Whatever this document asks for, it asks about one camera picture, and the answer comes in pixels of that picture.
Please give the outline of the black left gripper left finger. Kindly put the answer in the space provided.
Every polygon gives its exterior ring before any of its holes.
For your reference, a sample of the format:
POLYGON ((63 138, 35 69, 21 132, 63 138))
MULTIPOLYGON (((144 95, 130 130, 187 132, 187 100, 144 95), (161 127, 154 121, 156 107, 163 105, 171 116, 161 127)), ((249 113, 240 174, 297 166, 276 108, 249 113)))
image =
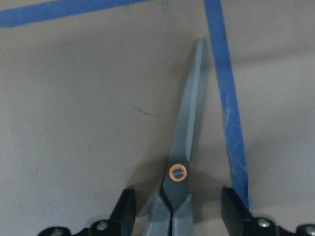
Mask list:
POLYGON ((75 236, 130 236, 136 217, 134 189, 124 189, 108 219, 100 219, 75 236))

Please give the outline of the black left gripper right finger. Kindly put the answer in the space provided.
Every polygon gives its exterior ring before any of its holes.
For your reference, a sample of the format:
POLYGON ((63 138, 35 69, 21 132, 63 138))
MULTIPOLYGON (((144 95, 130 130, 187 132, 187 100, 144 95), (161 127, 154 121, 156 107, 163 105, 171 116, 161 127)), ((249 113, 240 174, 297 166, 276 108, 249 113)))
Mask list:
POLYGON ((313 236, 314 224, 297 226, 290 232, 269 217, 254 216, 233 188, 224 187, 221 194, 221 216, 230 236, 313 236))

